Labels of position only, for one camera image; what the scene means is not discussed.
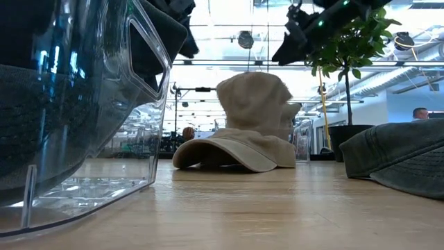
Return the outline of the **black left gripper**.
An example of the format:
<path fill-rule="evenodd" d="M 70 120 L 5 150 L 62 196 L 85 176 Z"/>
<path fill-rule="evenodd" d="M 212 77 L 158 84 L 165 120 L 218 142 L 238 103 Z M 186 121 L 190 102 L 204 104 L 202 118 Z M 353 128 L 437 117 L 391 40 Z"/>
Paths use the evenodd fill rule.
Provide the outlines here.
<path fill-rule="evenodd" d="M 199 48 L 191 33 L 189 16 L 196 7 L 194 0 L 148 0 L 149 3 L 166 13 L 168 16 L 179 19 L 179 23 L 187 30 L 187 37 L 179 51 L 186 58 L 194 58 L 199 53 Z"/>

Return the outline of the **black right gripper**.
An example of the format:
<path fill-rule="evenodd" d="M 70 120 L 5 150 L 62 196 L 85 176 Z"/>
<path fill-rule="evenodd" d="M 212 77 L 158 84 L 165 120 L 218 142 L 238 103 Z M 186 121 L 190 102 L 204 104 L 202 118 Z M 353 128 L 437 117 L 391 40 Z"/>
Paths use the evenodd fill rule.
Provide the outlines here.
<path fill-rule="evenodd" d="M 305 46 L 308 42 L 304 30 L 317 19 L 319 15 L 319 12 L 307 14 L 302 9 L 302 2 L 291 4 L 287 12 L 288 22 L 285 24 L 289 36 L 284 36 L 283 43 L 273 55 L 272 61 L 278 63 L 279 66 L 304 61 L 305 51 L 301 47 Z"/>

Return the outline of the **beige baseball cap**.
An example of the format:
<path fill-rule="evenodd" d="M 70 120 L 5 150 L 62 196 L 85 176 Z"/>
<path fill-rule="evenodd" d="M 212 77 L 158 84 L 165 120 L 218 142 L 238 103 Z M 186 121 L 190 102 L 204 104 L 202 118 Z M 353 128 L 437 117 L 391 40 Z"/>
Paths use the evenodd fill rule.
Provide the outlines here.
<path fill-rule="evenodd" d="M 178 169 L 199 164 L 211 167 L 241 165 L 262 173 L 277 167 L 294 168 L 296 153 L 290 142 L 275 135 L 222 128 L 210 137 L 181 144 L 173 155 L 173 166 Z"/>
<path fill-rule="evenodd" d="M 293 118 L 301 103 L 292 98 L 280 77 L 264 72 L 245 72 L 221 81 L 217 97 L 225 111 L 227 128 L 257 131 L 287 141 L 293 130 Z"/>

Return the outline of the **dark green baseball cap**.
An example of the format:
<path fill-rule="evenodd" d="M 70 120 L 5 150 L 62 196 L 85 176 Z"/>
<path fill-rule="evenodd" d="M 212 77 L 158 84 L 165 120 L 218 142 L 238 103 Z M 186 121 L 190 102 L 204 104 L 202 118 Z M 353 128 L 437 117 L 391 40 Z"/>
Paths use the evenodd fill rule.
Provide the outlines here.
<path fill-rule="evenodd" d="M 339 148 L 348 178 L 444 201 L 444 118 L 373 126 Z"/>

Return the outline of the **thin black vertical pole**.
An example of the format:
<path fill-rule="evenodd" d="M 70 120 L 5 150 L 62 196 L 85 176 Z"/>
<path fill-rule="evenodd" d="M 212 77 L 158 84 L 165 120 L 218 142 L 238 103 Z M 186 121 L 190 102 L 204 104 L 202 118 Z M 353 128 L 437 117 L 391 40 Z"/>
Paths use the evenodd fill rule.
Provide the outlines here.
<path fill-rule="evenodd" d="M 269 60 L 270 60 L 270 31 L 269 31 L 269 0 L 266 0 L 266 72 L 269 73 Z"/>

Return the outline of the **round black ceiling device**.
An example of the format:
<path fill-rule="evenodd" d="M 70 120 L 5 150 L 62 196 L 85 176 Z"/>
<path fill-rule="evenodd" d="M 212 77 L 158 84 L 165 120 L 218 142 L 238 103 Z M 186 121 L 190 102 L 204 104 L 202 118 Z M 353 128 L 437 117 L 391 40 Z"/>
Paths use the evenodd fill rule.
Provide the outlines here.
<path fill-rule="evenodd" d="M 254 45 L 254 39 L 250 31 L 241 31 L 237 39 L 238 45 L 243 49 L 252 49 Z"/>
<path fill-rule="evenodd" d="M 398 51 L 407 51 L 413 48 L 415 42 L 408 32 L 397 32 L 394 38 L 395 48 Z"/>

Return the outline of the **clear plastic storage bin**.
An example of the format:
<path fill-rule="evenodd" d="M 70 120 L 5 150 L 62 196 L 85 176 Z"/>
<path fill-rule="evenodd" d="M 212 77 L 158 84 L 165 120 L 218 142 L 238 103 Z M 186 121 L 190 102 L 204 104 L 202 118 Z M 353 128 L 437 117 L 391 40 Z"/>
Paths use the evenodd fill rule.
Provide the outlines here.
<path fill-rule="evenodd" d="M 33 36 L 31 67 L 39 74 L 123 77 L 152 99 L 133 109 L 111 140 L 59 185 L 36 194 L 28 167 L 23 199 L 0 206 L 0 240 L 70 224 L 155 181 L 171 60 L 139 0 L 54 0 L 47 31 Z M 155 92 L 133 70 L 133 25 L 163 67 Z"/>

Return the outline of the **green leafy potted tree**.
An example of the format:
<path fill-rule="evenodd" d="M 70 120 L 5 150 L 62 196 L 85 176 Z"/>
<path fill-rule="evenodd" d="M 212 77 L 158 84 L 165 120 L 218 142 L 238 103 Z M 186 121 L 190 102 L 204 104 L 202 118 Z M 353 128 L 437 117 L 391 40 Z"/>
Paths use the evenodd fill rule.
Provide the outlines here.
<path fill-rule="evenodd" d="M 360 68 L 372 65 L 372 58 L 384 55 L 384 40 L 393 37 L 388 27 L 401 24 L 387 18 L 383 7 L 372 10 L 366 21 L 354 19 L 305 60 L 312 76 L 320 74 L 328 78 L 330 73 L 338 72 L 337 80 L 345 81 L 349 126 L 353 125 L 349 76 L 360 79 Z"/>

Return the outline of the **yellow pole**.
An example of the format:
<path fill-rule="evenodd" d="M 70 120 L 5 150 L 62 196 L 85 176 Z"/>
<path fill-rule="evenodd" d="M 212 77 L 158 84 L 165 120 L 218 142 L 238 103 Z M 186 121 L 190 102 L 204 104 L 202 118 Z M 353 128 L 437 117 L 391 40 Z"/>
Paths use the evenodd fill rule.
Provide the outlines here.
<path fill-rule="evenodd" d="M 319 79 L 319 86 L 321 83 L 323 83 L 322 79 L 322 70 L 320 67 L 318 69 L 318 79 Z M 321 104 L 322 104 L 322 110 L 323 110 L 323 117 L 324 117 L 324 131 L 325 131 L 325 138 L 327 140 L 327 146 L 329 149 L 332 149 L 331 146 L 331 139 L 330 139 L 330 133 L 328 130 L 328 119 L 327 119 L 327 108 L 326 108 L 326 102 L 325 102 L 325 95 L 321 96 Z"/>

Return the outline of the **clear plastic container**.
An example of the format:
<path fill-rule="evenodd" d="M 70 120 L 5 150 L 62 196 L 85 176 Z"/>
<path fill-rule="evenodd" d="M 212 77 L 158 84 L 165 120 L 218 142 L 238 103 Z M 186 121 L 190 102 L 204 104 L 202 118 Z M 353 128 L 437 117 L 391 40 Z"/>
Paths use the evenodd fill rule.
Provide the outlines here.
<path fill-rule="evenodd" d="M 313 121 L 305 119 L 296 124 L 293 130 L 293 144 L 296 148 L 296 162 L 308 163 L 311 154 L 311 134 Z"/>

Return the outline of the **black plant pot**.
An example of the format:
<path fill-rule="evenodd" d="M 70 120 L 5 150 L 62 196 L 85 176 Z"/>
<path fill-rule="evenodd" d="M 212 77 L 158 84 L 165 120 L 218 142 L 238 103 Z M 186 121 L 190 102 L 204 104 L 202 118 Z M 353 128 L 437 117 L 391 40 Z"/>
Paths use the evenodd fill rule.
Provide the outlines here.
<path fill-rule="evenodd" d="M 341 125 L 341 126 L 330 126 L 329 134 L 332 144 L 332 150 L 334 152 L 335 161 L 338 163 L 343 162 L 343 153 L 340 150 L 339 145 L 349 140 L 352 136 L 365 131 L 373 125 Z"/>

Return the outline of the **black ceiling rail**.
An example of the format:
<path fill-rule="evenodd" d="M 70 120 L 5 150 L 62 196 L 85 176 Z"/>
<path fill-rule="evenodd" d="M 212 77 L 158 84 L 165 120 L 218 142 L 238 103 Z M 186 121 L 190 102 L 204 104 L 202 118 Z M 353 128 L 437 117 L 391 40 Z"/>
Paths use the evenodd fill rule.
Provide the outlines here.
<path fill-rule="evenodd" d="M 263 60 L 188 60 L 179 59 L 173 65 L 203 66 L 278 66 L 277 62 Z M 370 67 L 444 67 L 444 61 L 373 61 Z"/>

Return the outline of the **black metal frame stand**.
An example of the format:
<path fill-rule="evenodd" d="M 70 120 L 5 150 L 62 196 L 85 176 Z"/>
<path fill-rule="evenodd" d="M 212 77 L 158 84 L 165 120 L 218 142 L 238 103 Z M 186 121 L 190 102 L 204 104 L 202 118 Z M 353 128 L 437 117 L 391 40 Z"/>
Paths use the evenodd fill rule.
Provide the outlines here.
<path fill-rule="evenodd" d="M 181 92 L 182 90 L 189 92 L 189 91 L 194 91 L 194 92 L 211 92 L 211 91 L 215 91 L 216 88 L 213 87 L 177 87 L 176 84 L 173 85 L 173 89 L 174 91 L 174 133 L 177 133 L 178 131 L 178 93 Z"/>

